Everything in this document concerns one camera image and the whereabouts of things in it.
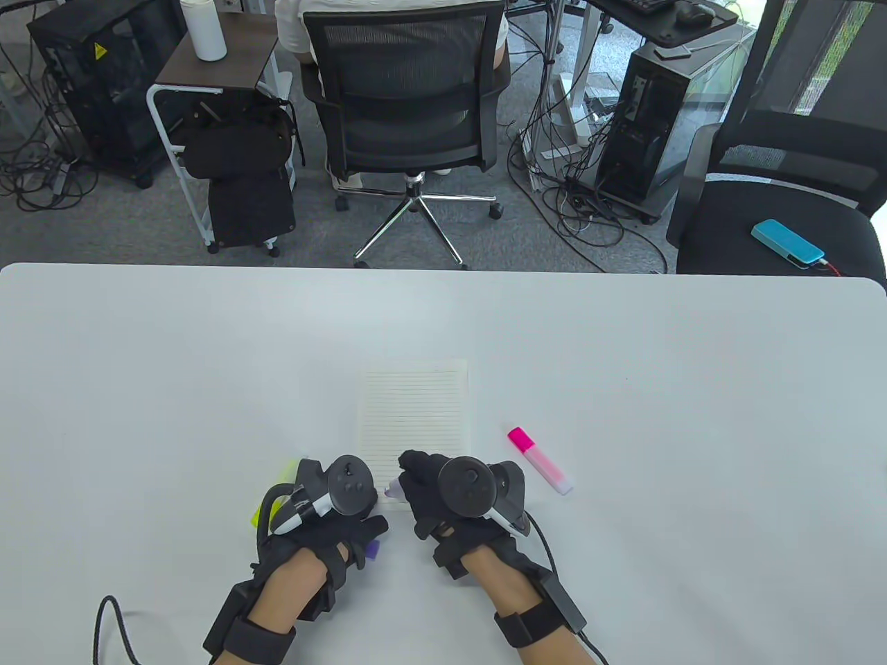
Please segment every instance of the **hand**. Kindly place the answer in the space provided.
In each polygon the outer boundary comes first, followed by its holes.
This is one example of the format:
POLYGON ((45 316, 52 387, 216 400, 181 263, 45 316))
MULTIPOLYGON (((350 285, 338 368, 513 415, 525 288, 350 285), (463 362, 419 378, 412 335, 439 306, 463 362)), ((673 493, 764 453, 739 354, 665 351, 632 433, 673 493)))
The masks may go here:
POLYGON ((467 574, 460 563, 466 554, 492 541, 514 539, 492 520, 465 518, 447 507, 437 477, 449 461, 444 455, 408 450, 397 460, 404 469, 398 480, 416 520, 416 536, 422 540, 432 536, 440 543, 435 550, 437 565, 446 567, 453 579, 459 579, 467 574))
POLYGON ((310 550, 326 569, 326 579, 334 591, 339 590, 345 584, 346 568, 357 564, 357 569, 362 569, 369 543, 388 531, 384 517, 369 517, 374 506, 375 501, 357 515, 331 511, 322 518, 306 520, 283 536, 269 536, 259 551, 255 580, 264 582, 298 552, 310 550))

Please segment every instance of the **dark wooden tabletop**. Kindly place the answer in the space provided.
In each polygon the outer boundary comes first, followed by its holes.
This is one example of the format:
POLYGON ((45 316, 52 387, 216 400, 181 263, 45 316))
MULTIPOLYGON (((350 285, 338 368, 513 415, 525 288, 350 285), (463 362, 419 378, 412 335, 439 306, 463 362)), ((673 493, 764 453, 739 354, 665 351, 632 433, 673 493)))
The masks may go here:
POLYGON ((252 90, 277 44, 277 21, 262 14, 219 13, 228 55, 205 62, 185 35, 157 76, 160 85, 252 90))

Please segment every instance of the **black computer case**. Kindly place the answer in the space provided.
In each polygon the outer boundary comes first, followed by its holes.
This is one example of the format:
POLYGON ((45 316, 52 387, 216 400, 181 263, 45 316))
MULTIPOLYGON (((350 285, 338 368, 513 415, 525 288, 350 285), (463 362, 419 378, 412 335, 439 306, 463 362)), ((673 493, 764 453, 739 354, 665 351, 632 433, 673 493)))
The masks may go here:
POLYGON ((631 57, 613 126, 600 157, 597 185, 612 198, 650 204, 687 161, 702 125, 719 122, 742 75, 755 31, 734 25, 687 44, 689 58, 662 59, 647 43, 631 57))
MULTIPOLYGON (((152 183, 165 158, 145 94, 185 34, 177 0, 74 0, 28 25, 97 168, 152 183)), ((184 95, 158 96, 171 129, 184 95)))

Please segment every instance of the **pink highlighter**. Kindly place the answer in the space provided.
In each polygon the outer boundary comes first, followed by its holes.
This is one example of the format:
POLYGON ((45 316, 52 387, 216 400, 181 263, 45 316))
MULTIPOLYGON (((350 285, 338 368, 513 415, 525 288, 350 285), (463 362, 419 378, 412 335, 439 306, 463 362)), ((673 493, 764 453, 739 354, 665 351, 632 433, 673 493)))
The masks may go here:
POLYGON ((539 449, 536 442, 530 439, 526 432, 515 427, 508 433, 508 438, 559 494, 569 494, 573 490, 573 481, 539 449))

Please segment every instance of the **black backpack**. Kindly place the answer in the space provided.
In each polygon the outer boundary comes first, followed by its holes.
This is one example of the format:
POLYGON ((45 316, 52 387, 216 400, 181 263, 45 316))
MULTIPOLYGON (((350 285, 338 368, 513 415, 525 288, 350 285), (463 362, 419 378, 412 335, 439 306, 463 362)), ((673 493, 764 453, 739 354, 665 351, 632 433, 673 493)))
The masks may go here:
POLYGON ((185 168, 207 178, 209 213, 220 247, 260 244, 295 229, 287 160, 295 137, 293 103, 258 90, 198 98, 181 128, 185 168), (287 108, 293 111, 292 117, 287 108))

